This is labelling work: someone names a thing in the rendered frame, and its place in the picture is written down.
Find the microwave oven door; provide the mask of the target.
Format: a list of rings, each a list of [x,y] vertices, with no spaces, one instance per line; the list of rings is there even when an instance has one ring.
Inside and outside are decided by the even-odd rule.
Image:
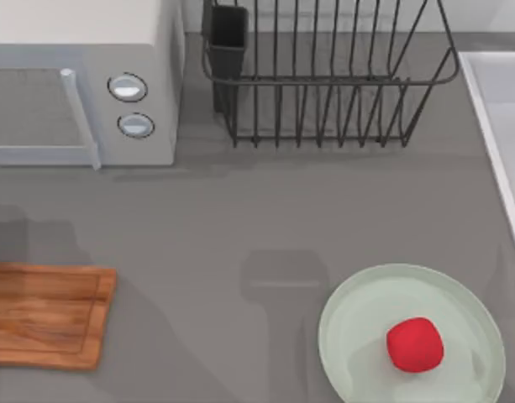
[[[0,166],[92,166],[61,70],[0,69]]]

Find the black cutlery holder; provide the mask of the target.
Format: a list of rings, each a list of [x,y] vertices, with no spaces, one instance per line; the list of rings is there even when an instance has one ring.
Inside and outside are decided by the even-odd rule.
[[[249,13],[247,8],[202,0],[202,35],[212,71],[213,108],[215,113],[229,110],[231,86],[242,75],[247,49]]]

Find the large microwave knob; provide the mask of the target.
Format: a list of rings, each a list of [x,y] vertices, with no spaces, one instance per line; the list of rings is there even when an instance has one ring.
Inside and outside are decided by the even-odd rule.
[[[147,96],[148,86],[139,76],[125,72],[108,79],[108,90],[120,102],[140,102]]]

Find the red apple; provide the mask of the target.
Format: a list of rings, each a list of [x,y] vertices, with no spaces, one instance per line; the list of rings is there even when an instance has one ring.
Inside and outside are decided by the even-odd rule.
[[[387,332],[386,351],[397,369],[419,374],[441,364],[444,343],[439,330],[429,319],[412,317]]]

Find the small microwave knob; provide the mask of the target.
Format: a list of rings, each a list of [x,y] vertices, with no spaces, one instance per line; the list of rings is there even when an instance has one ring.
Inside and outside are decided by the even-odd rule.
[[[143,113],[130,113],[118,119],[118,129],[129,138],[145,139],[155,131],[155,123]]]

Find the wooden cutting board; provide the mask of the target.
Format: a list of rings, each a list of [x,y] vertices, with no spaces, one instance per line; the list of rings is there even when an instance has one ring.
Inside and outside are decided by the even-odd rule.
[[[0,367],[96,369],[116,283],[112,268],[0,262]]]

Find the pale green plate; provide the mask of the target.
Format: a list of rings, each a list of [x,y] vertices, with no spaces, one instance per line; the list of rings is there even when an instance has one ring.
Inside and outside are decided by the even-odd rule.
[[[439,331],[442,362],[398,369],[386,334],[411,318]],[[342,282],[318,324],[323,371],[343,403],[497,403],[506,377],[501,332],[491,313],[452,277],[414,264],[382,264]]]

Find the pale microwave oven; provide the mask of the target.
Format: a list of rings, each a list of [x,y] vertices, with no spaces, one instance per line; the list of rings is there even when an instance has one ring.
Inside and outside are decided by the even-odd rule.
[[[185,65],[181,0],[0,0],[0,69],[63,69],[78,75],[102,167],[173,163]],[[120,102],[108,79],[142,78],[147,96]],[[120,132],[118,119],[143,113],[145,139]]]

